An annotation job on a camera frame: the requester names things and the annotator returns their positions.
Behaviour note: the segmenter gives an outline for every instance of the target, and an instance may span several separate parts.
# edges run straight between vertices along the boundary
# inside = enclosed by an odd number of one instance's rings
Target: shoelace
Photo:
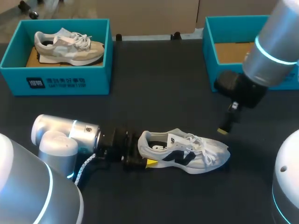
[[[195,147],[195,151],[202,152],[204,158],[205,158],[205,163],[207,165],[212,164],[216,160],[217,153],[215,153],[213,150],[209,149],[206,147],[205,141],[203,141],[200,137],[194,135],[194,134],[188,134],[191,135],[192,137],[187,137],[186,139],[190,140],[191,143],[194,143],[197,141],[199,143],[199,146]]]
[[[82,35],[80,33],[72,32],[70,37],[73,38],[75,42],[70,43],[69,45],[75,45],[82,50],[90,49],[90,44],[91,44],[90,37],[92,36],[87,36],[86,34]]]

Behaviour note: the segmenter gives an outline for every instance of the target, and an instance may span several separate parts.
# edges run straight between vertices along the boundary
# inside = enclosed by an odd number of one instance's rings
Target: black table surface
[[[86,183],[84,224],[272,224],[276,154],[299,128],[299,91],[270,91],[227,136],[216,132],[230,101],[212,93],[201,40],[117,42],[108,96],[13,97],[0,77],[0,133],[37,153],[39,114],[100,124],[110,132],[176,127],[229,146],[226,169],[189,175],[178,168],[126,173],[120,164]],[[3,56],[7,45],[0,45]]]

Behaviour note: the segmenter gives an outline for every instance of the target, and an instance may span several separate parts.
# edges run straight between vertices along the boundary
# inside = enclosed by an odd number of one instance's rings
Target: white sneaker
[[[158,161],[153,168],[173,166],[189,174],[202,174],[222,166],[230,157],[227,148],[219,141],[179,129],[166,133],[145,131],[138,140],[140,155]]]
[[[36,32],[34,43],[40,63],[70,63],[75,66],[91,64],[104,55],[104,45],[90,36],[61,29],[56,34]]]

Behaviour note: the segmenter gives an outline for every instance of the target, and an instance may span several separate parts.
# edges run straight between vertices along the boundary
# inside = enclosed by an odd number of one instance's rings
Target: teal box
[[[105,45],[102,66],[26,68],[34,34],[54,34],[61,28],[92,36]],[[20,21],[0,64],[0,71],[15,96],[107,95],[112,70],[113,41],[108,19]]]
[[[254,42],[269,16],[216,16],[207,17],[203,30],[203,54],[212,91],[215,79],[224,71],[243,73],[241,63],[221,64],[217,57],[215,43]],[[287,75],[284,82],[271,90],[298,90],[298,66]]]

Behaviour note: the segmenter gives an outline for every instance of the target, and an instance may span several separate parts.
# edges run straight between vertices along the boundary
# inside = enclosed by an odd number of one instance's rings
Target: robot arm
[[[223,72],[215,88],[233,103],[220,127],[230,131],[242,107],[254,108],[271,86],[280,84],[299,59],[299,1],[281,0],[275,7],[254,47],[243,62],[243,74]]]

